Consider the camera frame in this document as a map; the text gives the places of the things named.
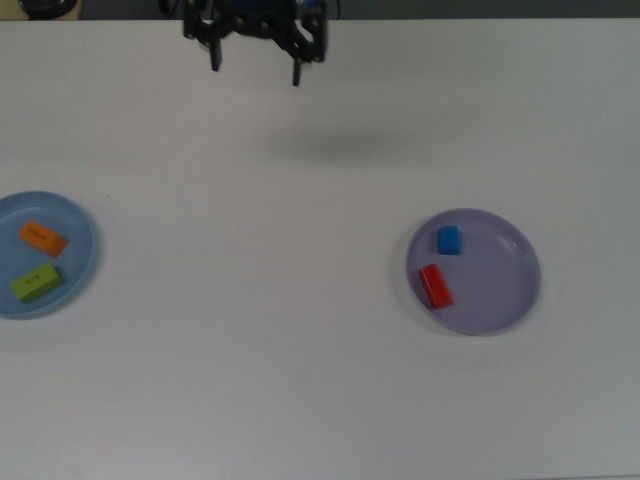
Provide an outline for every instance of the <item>green block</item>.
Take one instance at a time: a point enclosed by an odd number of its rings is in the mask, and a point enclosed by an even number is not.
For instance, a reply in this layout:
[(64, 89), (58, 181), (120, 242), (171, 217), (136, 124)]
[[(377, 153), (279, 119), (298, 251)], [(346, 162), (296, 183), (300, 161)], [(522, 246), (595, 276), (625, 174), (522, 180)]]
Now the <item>green block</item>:
[(13, 293), (23, 303), (35, 302), (42, 295), (62, 285), (63, 281), (50, 262), (11, 282)]

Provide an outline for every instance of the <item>purple plate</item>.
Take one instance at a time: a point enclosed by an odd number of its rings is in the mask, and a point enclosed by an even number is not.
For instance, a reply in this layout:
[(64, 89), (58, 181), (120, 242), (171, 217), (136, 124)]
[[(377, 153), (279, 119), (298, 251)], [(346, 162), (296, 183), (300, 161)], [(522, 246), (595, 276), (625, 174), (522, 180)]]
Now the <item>purple plate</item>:
[[(440, 227), (460, 229), (460, 255), (439, 255)], [(431, 306), (420, 282), (422, 267), (438, 264), (453, 305)], [(504, 330), (521, 320), (540, 292), (540, 264), (520, 230), (493, 213), (470, 208), (449, 210), (427, 221), (407, 252), (407, 275), (420, 302), (445, 327), (468, 335)]]

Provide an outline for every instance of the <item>plate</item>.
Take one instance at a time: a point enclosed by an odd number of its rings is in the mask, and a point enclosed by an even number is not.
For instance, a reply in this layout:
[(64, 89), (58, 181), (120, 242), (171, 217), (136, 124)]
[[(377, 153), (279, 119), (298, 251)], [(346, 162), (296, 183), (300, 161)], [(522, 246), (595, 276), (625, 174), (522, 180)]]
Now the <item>plate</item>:
[[(439, 255), (437, 232), (457, 226), (460, 255)], [(440, 267), (453, 305), (436, 310), (419, 278), (422, 267)], [(429, 219), (407, 252), (407, 276), (414, 293), (444, 326), (468, 335), (495, 334), (513, 326), (540, 293), (538, 257), (525, 235), (505, 219), (475, 209), (449, 210)]]
[[(33, 220), (67, 240), (67, 246), (51, 258), (18, 238)], [(23, 192), (0, 200), (0, 316), (34, 318), (53, 312), (85, 284), (96, 256), (96, 235), (89, 217), (71, 200), (48, 192)], [(16, 298), (11, 281), (51, 262), (63, 278), (62, 286), (26, 304)]]

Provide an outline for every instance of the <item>black cable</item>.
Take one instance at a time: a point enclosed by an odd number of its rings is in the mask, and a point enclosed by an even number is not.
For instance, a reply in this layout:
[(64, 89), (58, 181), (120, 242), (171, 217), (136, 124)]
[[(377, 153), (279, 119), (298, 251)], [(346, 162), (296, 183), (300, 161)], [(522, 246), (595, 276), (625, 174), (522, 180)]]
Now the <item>black cable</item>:
[(176, 9), (178, 8), (179, 3), (180, 3), (180, 0), (176, 0), (176, 2), (173, 4), (173, 7), (171, 7), (171, 10), (169, 10), (169, 13), (167, 13), (166, 20), (171, 20), (173, 15), (176, 13)]

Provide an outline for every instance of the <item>orange block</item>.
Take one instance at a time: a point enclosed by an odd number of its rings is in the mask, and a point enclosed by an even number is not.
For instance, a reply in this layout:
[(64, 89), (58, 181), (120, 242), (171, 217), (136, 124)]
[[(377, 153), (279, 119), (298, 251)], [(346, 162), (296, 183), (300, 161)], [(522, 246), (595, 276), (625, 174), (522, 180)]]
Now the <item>orange block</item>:
[(22, 230), (18, 232), (18, 236), (28, 245), (53, 258), (58, 258), (64, 247), (67, 246), (67, 241), (56, 232), (32, 220), (24, 224)]

